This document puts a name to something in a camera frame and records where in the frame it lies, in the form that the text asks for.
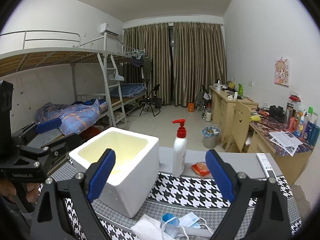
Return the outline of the person left hand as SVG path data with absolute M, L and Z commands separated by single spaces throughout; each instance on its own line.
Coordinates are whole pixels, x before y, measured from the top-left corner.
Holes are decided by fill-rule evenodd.
M 12 203 L 15 203 L 14 197 L 16 196 L 16 188 L 14 185 L 7 180 L 2 178 L 0 182 L 1 195 L 7 198 Z M 30 203 L 36 203 L 39 197 L 39 184 L 28 183 L 26 199 Z

